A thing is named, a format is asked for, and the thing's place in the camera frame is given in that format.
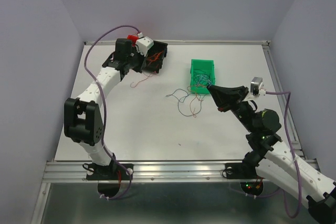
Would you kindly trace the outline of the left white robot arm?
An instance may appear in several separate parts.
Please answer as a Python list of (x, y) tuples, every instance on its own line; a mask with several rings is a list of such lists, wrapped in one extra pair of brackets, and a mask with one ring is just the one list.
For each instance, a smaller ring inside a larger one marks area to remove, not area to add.
[(130, 70), (142, 72), (154, 41), (149, 37), (136, 41), (119, 38), (115, 50), (102, 64), (93, 82), (76, 98), (64, 104), (64, 134), (78, 143), (90, 156), (94, 166), (106, 179), (117, 172), (115, 155), (103, 142), (107, 120), (106, 97)]

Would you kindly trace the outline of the black plastic bin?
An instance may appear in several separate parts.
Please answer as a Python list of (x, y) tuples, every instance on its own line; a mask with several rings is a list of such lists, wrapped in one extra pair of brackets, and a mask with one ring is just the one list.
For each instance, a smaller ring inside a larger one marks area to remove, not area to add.
[(162, 69), (163, 60), (167, 55), (168, 44), (161, 41), (154, 41), (154, 45), (148, 52), (144, 71), (158, 74)]

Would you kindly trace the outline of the green plastic bin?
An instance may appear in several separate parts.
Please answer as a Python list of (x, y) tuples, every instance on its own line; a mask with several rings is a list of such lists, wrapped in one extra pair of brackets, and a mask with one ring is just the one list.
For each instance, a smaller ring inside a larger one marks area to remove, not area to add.
[(215, 66), (213, 60), (191, 60), (190, 93), (208, 95), (208, 85), (215, 84)]

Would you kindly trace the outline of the red plastic bin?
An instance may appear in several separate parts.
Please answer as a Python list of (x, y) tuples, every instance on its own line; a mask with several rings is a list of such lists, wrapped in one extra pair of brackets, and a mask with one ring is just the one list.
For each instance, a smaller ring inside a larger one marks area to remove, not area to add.
[(136, 41), (139, 39), (139, 37), (137, 35), (128, 35), (127, 39), (132, 41), (135, 44)]

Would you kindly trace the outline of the aluminium front rail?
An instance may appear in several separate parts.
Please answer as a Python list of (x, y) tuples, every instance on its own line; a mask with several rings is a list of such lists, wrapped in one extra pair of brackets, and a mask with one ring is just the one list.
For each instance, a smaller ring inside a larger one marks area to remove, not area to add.
[[(219, 183), (227, 182), (222, 176), (233, 160), (223, 161), (164, 161), (136, 162), (133, 164), (133, 183)], [(82, 162), (48, 162), (44, 183), (89, 183)]]

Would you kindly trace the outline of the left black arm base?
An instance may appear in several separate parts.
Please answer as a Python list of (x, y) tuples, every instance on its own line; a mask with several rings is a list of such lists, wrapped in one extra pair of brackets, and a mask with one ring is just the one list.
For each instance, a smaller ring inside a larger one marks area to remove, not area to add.
[(101, 166), (95, 163), (84, 163), (82, 168), (87, 172), (86, 180), (128, 180), (132, 175), (128, 175), (124, 168), (114, 161), (108, 166)]

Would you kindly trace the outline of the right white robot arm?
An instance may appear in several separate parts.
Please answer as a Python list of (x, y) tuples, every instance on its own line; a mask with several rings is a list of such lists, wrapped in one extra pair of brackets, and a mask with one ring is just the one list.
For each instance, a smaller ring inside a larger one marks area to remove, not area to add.
[(249, 102), (270, 95), (262, 84), (250, 88), (224, 88), (208, 85), (219, 112), (231, 111), (248, 131), (251, 147), (241, 163), (244, 175), (265, 178), (297, 198), (318, 223), (335, 223), (335, 180), (313, 168), (277, 134), (281, 124), (276, 111), (254, 110)]

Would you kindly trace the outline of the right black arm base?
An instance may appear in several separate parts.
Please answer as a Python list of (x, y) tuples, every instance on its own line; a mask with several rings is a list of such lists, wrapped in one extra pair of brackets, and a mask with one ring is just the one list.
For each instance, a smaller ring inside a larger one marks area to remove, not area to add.
[(257, 179), (255, 167), (245, 163), (226, 163), (222, 176), (227, 179)]

